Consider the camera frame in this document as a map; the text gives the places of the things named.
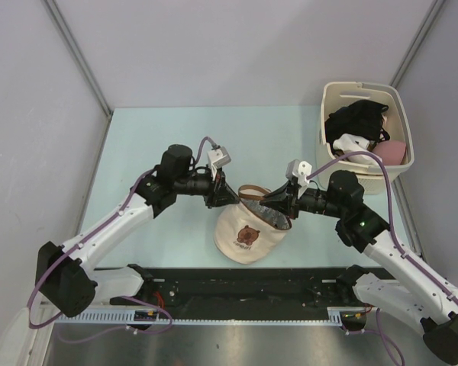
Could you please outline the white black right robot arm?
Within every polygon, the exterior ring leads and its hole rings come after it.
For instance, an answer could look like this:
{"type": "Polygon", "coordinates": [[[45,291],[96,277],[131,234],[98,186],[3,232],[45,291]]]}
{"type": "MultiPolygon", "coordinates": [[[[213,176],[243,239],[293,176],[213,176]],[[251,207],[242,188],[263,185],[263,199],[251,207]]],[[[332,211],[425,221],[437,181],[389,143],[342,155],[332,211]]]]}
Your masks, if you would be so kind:
{"type": "Polygon", "coordinates": [[[353,265],[337,286],[346,306],[370,303],[410,326],[441,361],[458,364],[458,287],[440,276],[398,239],[392,220],[384,220],[363,201],[364,189],[348,171],[331,174],[327,190],[300,188],[292,178],[265,195],[261,204],[295,219],[301,212],[337,219],[342,243],[382,266],[398,283],[389,285],[353,265]]]}

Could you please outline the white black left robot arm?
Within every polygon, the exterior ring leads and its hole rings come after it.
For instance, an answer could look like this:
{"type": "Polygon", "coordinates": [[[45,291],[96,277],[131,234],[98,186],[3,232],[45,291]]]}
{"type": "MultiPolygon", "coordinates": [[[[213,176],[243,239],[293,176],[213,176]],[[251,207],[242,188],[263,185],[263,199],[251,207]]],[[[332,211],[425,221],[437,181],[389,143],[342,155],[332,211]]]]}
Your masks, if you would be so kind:
{"type": "Polygon", "coordinates": [[[169,146],[160,163],[143,173],[106,217],[61,245],[43,244],[37,254],[33,293],[44,295],[67,317],[79,315],[94,302],[116,297],[129,297],[139,305],[148,303],[153,285],[140,267],[98,271],[97,265],[133,231],[174,205],[180,195],[202,197],[208,208],[239,201],[223,171],[231,160],[227,150],[213,143],[207,164],[197,166],[201,156],[184,145],[169,146]]]}

